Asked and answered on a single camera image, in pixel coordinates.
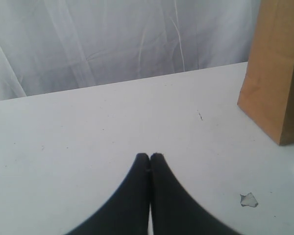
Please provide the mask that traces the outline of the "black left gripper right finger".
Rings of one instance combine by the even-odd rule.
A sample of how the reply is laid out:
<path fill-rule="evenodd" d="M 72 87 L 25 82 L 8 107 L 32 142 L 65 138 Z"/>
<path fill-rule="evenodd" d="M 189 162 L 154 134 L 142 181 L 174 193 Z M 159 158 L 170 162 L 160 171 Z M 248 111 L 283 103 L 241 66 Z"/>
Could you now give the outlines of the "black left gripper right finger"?
<path fill-rule="evenodd" d="M 150 157 L 151 214 L 155 235 L 236 235 L 213 217 L 182 187 L 164 156 Z"/>

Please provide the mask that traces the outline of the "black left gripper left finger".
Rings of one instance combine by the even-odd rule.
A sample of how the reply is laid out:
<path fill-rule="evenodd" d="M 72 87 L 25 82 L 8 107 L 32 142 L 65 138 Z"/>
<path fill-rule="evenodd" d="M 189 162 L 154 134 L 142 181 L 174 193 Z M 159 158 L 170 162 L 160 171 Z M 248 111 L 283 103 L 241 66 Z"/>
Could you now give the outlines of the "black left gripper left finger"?
<path fill-rule="evenodd" d="M 147 235 L 150 201 L 150 161 L 147 154 L 139 153 L 113 195 L 68 234 Z"/>

